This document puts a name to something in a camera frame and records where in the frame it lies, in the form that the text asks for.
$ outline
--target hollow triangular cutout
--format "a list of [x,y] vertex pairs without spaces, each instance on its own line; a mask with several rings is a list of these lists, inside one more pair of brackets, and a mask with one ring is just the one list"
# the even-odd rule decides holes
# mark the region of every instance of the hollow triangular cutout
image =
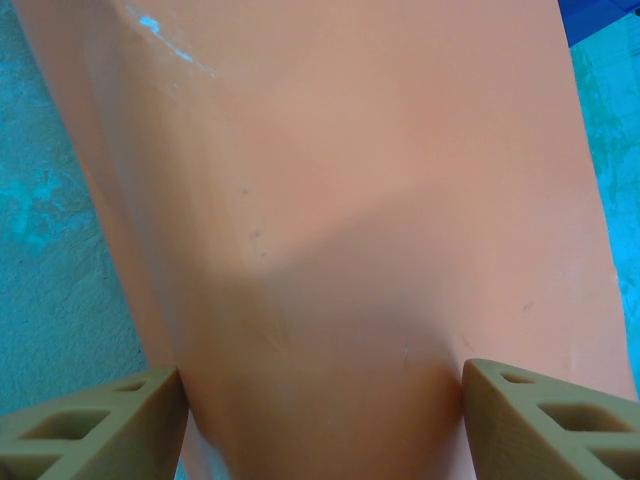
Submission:
[[173,479],[188,405],[174,368],[0,418],[0,479]]
[[640,479],[640,405],[469,360],[465,424],[478,480]]

